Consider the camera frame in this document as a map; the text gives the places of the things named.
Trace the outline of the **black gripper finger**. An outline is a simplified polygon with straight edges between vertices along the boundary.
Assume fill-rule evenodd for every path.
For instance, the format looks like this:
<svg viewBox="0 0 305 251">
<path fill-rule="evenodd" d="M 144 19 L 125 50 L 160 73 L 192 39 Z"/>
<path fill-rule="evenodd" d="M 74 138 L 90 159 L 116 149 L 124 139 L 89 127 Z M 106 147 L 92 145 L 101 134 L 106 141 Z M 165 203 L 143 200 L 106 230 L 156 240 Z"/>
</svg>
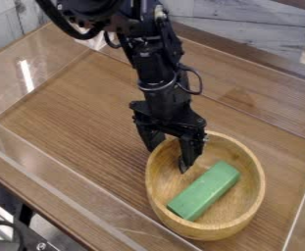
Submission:
<svg viewBox="0 0 305 251">
<path fill-rule="evenodd" d="M 160 143 L 165 140 L 165 132 L 161 129 L 161 123 L 136 121 L 136 124 L 147 148 L 152 152 L 160 145 Z"/>
<path fill-rule="evenodd" d="M 180 172 L 185 174 L 195 165 L 197 158 L 203 155 L 205 139 L 184 135 L 180 138 L 181 156 L 179 160 Z"/>
</svg>

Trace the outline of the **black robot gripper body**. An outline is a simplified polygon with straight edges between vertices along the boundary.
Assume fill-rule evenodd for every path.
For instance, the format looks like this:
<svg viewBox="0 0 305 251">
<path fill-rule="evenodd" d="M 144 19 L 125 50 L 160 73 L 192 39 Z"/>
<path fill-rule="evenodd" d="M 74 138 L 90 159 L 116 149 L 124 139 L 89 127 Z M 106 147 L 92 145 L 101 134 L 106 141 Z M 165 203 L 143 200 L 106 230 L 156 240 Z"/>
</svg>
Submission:
<svg viewBox="0 0 305 251">
<path fill-rule="evenodd" d="M 156 87 L 140 83 L 145 100 L 133 101 L 134 122 L 160 122 L 165 135 L 207 137 L 207 120 L 192 108 L 192 95 L 179 82 Z"/>
</svg>

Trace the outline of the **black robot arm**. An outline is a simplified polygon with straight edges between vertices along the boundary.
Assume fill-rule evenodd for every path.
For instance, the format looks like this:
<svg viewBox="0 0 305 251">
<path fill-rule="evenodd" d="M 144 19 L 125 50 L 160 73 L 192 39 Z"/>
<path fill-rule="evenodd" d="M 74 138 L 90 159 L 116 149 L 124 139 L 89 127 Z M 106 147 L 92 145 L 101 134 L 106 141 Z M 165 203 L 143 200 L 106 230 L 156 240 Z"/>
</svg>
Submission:
<svg viewBox="0 0 305 251">
<path fill-rule="evenodd" d="M 197 71 L 181 63 L 185 51 L 167 8 L 159 0 L 58 0 L 55 10 L 89 36 L 117 34 L 108 46 L 124 50 L 145 95 L 130 103 L 140 136 L 149 150 L 168 135 L 179 138 L 185 173 L 204 152 L 207 120 L 192 109 L 192 97 L 204 89 L 191 87 Z"/>
</svg>

